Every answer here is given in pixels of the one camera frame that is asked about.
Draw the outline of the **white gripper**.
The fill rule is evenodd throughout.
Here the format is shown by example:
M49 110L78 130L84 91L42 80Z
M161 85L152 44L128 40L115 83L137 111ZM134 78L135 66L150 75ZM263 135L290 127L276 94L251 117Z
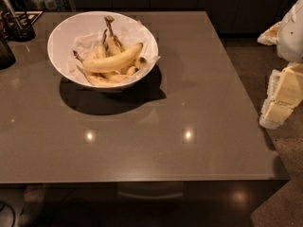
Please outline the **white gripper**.
M269 77L267 98L261 108L259 124L274 130L282 126L303 101L303 0L297 0L277 22L258 36L258 43L276 45L277 54L289 61L282 71Z

